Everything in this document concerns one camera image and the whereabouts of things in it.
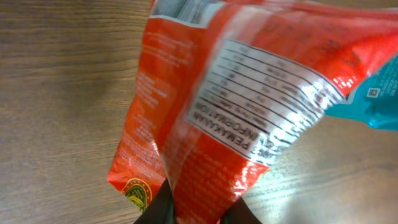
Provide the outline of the blue mouthwash bottle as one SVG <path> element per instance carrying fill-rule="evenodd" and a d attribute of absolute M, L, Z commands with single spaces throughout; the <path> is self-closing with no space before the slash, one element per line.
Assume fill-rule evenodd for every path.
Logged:
<path fill-rule="evenodd" d="M 397 131 L 397 57 L 325 114 L 360 121 L 374 129 Z"/>

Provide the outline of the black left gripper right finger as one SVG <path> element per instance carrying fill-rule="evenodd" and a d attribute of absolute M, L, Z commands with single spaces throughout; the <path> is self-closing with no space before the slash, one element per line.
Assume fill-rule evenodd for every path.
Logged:
<path fill-rule="evenodd" d="M 261 224 L 243 198 L 237 200 L 221 217 L 221 224 Z"/>

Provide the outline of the orange snack bag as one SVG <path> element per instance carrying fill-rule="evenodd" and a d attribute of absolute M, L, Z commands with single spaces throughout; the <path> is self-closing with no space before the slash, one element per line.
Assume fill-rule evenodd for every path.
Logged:
<path fill-rule="evenodd" d="M 154 1 L 107 180 L 167 223 L 219 223 L 325 111 L 397 53 L 397 11 Z"/>

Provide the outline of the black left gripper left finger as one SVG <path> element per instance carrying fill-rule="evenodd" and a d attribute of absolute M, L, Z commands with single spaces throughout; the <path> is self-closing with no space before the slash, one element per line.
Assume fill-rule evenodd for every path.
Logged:
<path fill-rule="evenodd" d="M 167 179 L 134 224 L 174 224 L 174 200 Z"/>

